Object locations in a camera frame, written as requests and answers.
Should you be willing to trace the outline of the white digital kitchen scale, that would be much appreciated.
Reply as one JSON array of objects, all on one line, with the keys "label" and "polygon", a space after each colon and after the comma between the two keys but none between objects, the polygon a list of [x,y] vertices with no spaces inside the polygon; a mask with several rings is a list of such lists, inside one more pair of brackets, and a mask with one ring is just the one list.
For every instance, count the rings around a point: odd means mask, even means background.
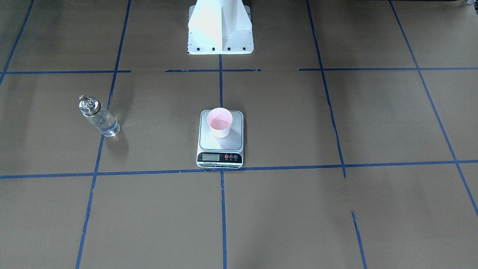
[{"label": "white digital kitchen scale", "polygon": [[200,114],[196,164],[204,168],[238,169],[244,164],[244,115],[232,110],[232,124],[227,136],[218,138],[208,124],[206,109]]}]

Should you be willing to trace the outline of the glass sauce bottle steel cap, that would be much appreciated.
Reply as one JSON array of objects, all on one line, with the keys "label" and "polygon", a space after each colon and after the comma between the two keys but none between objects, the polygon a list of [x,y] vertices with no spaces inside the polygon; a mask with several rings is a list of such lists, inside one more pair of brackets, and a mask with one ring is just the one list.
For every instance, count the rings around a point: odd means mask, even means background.
[{"label": "glass sauce bottle steel cap", "polygon": [[119,133],[120,124],[98,99],[83,94],[78,99],[79,111],[103,136],[113,137]]}]

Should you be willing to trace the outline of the pink paper cup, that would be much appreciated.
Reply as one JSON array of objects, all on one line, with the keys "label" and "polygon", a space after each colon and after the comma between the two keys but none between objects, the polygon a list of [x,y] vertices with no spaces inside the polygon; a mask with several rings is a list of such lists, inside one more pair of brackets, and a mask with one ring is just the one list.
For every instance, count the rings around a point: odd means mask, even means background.
[{"label": "pink paper cup", "polygon": [[225,108],[212,109],[207,116],[207,123],[213,136],[225,138],[233,123],[232,112]]}]

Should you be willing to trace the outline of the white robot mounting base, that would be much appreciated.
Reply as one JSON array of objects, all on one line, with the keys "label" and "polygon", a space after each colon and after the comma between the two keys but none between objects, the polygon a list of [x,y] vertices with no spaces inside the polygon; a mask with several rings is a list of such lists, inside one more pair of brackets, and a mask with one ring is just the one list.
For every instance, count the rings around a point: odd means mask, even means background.
[{"label": "white robot mounting base", "polygon": [[190,6],[190,55],[243,55],[253,51],[251,9],[242,0],[198,0]]}]

